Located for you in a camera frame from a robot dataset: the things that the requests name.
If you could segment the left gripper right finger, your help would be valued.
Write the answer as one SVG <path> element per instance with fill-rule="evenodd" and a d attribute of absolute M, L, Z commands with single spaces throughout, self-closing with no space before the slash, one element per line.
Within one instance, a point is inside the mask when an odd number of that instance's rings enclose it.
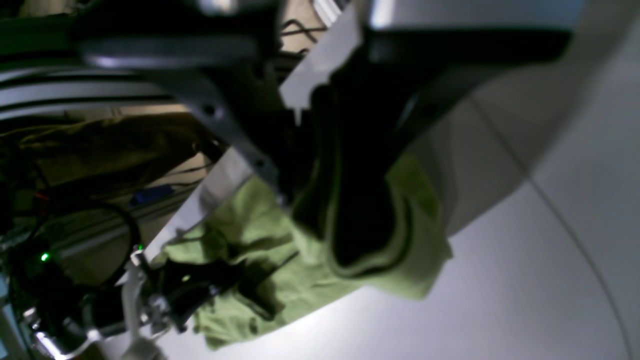
<path fill-rule="evenodd" d="M 320 167 L 387 170 L 465 96 L 569 47 L 583 0 L 351 0 L 359 42 L 328 95 Z"/>

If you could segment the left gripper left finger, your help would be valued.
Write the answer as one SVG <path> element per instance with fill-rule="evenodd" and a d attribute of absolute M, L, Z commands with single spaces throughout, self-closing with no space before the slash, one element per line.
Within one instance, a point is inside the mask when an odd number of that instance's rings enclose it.
<path fill-rule="evenodd" d="M 275 71 L 284 0 L 98 0 L 75 19 L 96 68 L 131 71 L 240 153 L 282 205 L 294 192 L 294 113 Z"/>

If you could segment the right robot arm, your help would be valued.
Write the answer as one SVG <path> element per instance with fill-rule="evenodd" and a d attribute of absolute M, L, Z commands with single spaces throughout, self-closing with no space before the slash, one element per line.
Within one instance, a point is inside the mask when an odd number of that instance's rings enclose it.
<path fill-rule="evenodd" d="M 94 343 L 130 335 L 124 360 L 162 360 L 151 338 L 169 328 L 186 331 L 189 318 L 202 305 L 236 291 L 258 315 L 272 320 L 274 308 L 250 294 L 244 262 L 215 260 L 192 264 L 165 260 L 150 264 L 143 253 L 137 221 L 122 209 L 96 203 L 118 214 L 128 228 L 130 251 L 114 273 L 99 286 L 82 285 L 66 275 L 51 257 L 45 232 L 53 210 L 42 207 L 14 211 L 1 205 L 1 266 L 6 271 L 9 301 L 18 323 L 27 328 L 35 349 L 53 360 L 71 360 Z"/>

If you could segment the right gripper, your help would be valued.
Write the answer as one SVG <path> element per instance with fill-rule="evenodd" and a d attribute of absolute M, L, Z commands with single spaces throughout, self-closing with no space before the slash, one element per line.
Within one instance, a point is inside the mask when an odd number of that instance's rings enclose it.
<path fill-rule="evenodd" d="M 190 317 L 224 294 L 239 296 L 261 319 L 272 321 L 275 317 L 275 305 L 258 294 L 258 287 L 270 274 L 246 260 L 236 264 L 224 260 L 203 264 L 167 260 L 162 267 L 162 294 L 159 268 L 149 264 L 144 248 L 132 251 L 125 270 L 121 300 L 130 344 L 122 360 L 167 360 L 169 356 L 158 344 L 160 337 L 173 325 L 178 333 L 186 332 Z"/>

